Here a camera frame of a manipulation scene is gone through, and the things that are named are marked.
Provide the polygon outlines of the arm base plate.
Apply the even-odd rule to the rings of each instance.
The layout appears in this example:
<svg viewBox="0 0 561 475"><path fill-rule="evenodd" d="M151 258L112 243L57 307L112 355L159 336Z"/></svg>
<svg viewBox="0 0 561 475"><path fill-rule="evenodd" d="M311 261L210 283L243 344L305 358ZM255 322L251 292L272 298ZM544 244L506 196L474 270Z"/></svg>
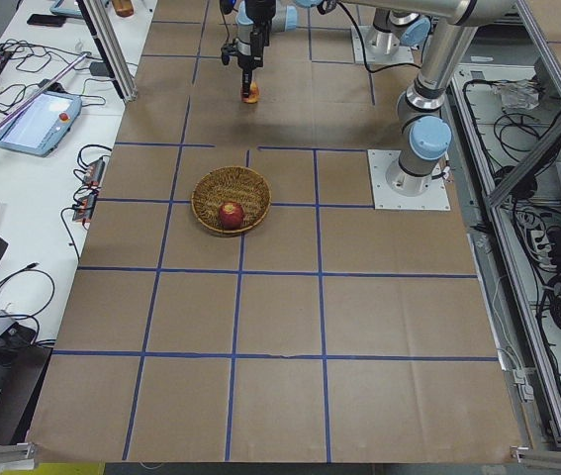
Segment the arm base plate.
<svg viewBox="0 0 561 475"><path fill-rule="evenodd" d="M407 174L399 161L399 150L368 149L368 168L376 210L438 211L450 210L444 180L433 179L436 165L427 177Z"/></svg>
<svg viewBox="0 0 561 475"><path fill-rule="evenodd" d="M401 46L399 39L392 33L373 31L369 26L360 26L360 33L351 29L354 61L362 64L363 59L369 65L393 65L413 63L413 50Z"/></svg>

